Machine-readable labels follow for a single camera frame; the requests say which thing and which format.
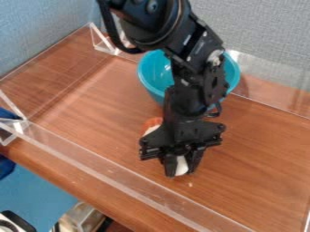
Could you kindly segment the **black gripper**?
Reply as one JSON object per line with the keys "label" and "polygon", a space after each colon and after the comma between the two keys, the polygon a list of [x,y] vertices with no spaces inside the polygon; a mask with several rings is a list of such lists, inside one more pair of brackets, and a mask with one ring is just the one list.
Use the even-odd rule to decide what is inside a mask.
{"label": "black gripper", "polygon": [[185,156],[189,173],[194,173],[205,151],[222,144],[222,133],[226,125],[204,120],[184,121],[170,124],[162,119],[162,126],[139,139],[139,157],[142,160],[163,161],[165,175],[176,176],[178,156]]}

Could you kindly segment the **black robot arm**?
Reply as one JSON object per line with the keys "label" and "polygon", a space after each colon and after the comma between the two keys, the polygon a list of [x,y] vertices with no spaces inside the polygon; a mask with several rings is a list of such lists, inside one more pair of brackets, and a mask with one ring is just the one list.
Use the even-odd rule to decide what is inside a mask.
{"label": "black robot arm", "polygon": [[220,116],[226,48],[189,0],[97,0],[114,45],[126,53],[161,50],[174,85],[165,91],[162,124],[139,140],[141,159],[161,161],[169,178],[196,172],[206,150],[222,143]]}

